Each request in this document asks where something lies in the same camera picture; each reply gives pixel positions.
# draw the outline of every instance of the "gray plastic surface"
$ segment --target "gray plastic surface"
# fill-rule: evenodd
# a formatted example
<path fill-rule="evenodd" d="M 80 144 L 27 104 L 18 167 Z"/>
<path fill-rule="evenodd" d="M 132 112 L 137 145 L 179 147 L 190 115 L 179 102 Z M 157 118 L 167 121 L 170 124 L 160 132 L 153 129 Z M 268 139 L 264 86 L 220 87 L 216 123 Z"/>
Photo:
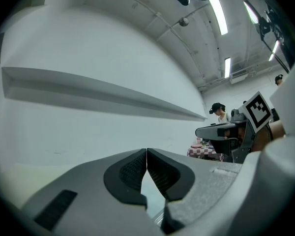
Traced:
<path fill-rule="evenodd" d="M 203 139 L 215 140 L 215 141 L 223 141 L 225 140 L 224 136 L 217 135 L 217 129 L 224 128 L 234 128 L 236 124 L 234 123 L 224 123 L 224 124 L 217 124 L 213 126 L 197 128 L 196 129 L 196 136 Z"/>
<path fill-rule="evenodd" d="M 24 205 L 23 212 L 35 218 L 60 191 L 67 189 L 78 195 L 55 226 L 53 233 L 56 235 L 163 235 L 148 217 L 144 206 L 122 204 L 104 185 L 106 169 L 137 151 L 76 166 L 35 193 Z"/>
<path fill-rule="evenodd" d="M 246 156 L 251 152 L 251 148 L 256 139 L 256 133 L 249 120 L 244 120 L 246 122 L 245 136 L 244 139 L 238 147 L 238 149 L 232 151 L 233 161 L 235 163 L 243 163 Z"/>
<path fill-rule="evenodd" d="M 182 200 L 167 203 L 171 218 L 184 224 L 172 233 L 175 236 L 258 234 L 295 191 L 295 137 L 276 140 L 264 151 L 248 154 L 242 165 L 155 150 L 188 166 L 196 176 Z M 35 193 L 23 212 L 33 219 L 61 190 L 69 189 L 78 196 L 56 225 L 56 235 L 164 235 L 144 206 L 120 203 L 103 183 L 110 165 L 137 151 L 71 169 Z"/>

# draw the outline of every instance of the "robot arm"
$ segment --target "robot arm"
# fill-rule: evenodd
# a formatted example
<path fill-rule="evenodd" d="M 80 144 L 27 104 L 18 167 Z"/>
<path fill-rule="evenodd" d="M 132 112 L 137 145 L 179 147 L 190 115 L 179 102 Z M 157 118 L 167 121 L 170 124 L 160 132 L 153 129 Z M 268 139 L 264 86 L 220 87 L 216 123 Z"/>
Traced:
<path fill-rule="evenodd" d="M 15 209 L 15 216 L 34 235 L 258 235 L 277 219 L 295 192 L 295 119 L 287 108 L 295 104 L 294 89 L 295 68 L 271 99 L 287 137 L 270 143 L 262 153 L 248 154 L 243 164 L 150 148 L 118 153 L 71 169 L 35 193 L 23 213 Z M 280 105 L 285 93 L 294 97 Z M 249 132 L 258 133 L 268 119 L 264 109 L 264 116 L 254 115 L 259 121 L 255 123 L 246 113 L 251 102 L 234 111 L 231 123 L 196 132 L 204 136 L 207 131 L 206 138 L 229 142 L 236 129 L 239 134 L 246 125 L 238 147 L 244 148 Z M 222 130 L 229 139 L 223 140 Z M 148 202 L 140 194 L 146 170 L 166 199 L 161 230 L 147 216 Z"/>
<path fill-rule="evenodd" d="M 229 123 L 218 124 L 196 130 L 196 136 L 209 139 L 217 153 L 232 158 L 234 163 L 243 163 L 252 151 L 257 133 L 272 118 L 272 112 L 260 92 L 233 109 Z"/>

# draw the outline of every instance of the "ceiling light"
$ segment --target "ceiling light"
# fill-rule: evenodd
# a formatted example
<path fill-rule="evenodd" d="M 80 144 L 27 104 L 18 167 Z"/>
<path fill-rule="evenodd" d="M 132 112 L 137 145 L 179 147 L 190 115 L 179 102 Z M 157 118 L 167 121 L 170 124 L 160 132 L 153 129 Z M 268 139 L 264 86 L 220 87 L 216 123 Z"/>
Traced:
<path fill-rule="evenodd" d="M 248 1 L 244 1 L 244 5 L 248 11 L 249 17 L 252 21 L 252 23 L 257 24 L 259 22 L 257 15 L 255 14 L 255 12 L 253 11 L 253 7 L 251 6 L 251 4 Z"/>
<path fill-rule="evenodd" d="M 228 33 L 225 16 L 219 0 L 209 0 L 214 10 L 218 25 L 220 27 L 221 35 Z"/>
<path fill-rule="evenodd" d="M 225 59 L 225 79 L 230 76 L 231 71 L 231 58 Z"/>
<path fill-rule="evenodd" d="M 273 48 L 272 54 L 271 54 L 271 56 L 270 56 L 270 58 L 269 58 L 269 61 L 271 61 L 271 60 L 273 59 L 273 57 L 274 57 L 274 53 L 276 52 L 276 49 L 278 48 L 278 46 L 279 46 L 279 41 L 277 40 L 277 41 L 275 42 L 275 45 L 274 45 L 274 48 Z"/>

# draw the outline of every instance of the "person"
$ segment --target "person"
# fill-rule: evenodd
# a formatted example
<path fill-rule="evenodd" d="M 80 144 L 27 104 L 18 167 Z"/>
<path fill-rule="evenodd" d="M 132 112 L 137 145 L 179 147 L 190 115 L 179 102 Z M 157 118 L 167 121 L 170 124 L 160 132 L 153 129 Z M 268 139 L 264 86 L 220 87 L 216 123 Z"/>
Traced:
<path fill-rule="evenodd" d="M 227 123 L 231 121 L 231 114 L 225 111 L 225 105 L 217 102 L 212 105 L 212 112 L 218 117 L 219 123 Z"/>
<path fill-rule="evenodd" d="M 283 75 L 280 74 L 275 77 L 275 84 L 279 87 L 283 83 Z"/>

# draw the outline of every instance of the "white wall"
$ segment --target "white wall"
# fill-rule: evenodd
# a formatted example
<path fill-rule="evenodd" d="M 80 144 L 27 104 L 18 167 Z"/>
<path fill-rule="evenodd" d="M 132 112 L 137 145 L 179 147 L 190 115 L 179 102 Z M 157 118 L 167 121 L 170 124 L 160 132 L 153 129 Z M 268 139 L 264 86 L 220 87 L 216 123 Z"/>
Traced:
<path fill-rule="evenodd" d="M 203 122 L 159 118 L 157 114 L 122 115 L 115 103 L 111 107 L 116 113 L 106 113 L 4 97 L 1 68 L 28 67 L 102 80 L 205 116 L 200 93 L 177 63 L 148 37 L 86 6 L 53 17 L 35 34 L 31 31 L 30 38 L 18 28 L 26 41 L 17 50 L 15 45 L 9 49 L 9 41 L 15 40 L 13 31 L 13 26 L 6 30 L 5 58 L 0 64 L 0 172 L 5 193 L 9 192 L 6 197 L 18 207 L 63 169 L 83 162 L 147 147 L 186 155 L 195 140 L 195 129 Z M 154 216 L 164 200 L 153 191 L 153 183 L 147 182 L 142 192 L 154 199 L 148 211 Z"/>
<path fill-rule="evenodd" d="M 224 104 L 226 111 L 230 112 L 234 108 L 239 108 L 245 100 L 249 100 L 257 91 L 260 91 L 269 107 L 274 108 L 270 101 L 270 96 L 277 89 L 274 78 L 279 74 L 283 74 L 283 80 L 287 78 L 287 73 L 281 68 L 255 77 L 246 78 L 235 84 L 227 83 L 220 85 L 204 92 L 202 96 L 207 112 L 205 124 L 218 124 L 218 117 L 215 114 L 210 115 L 208 113 L 214 103 L 219 102 Z"/>

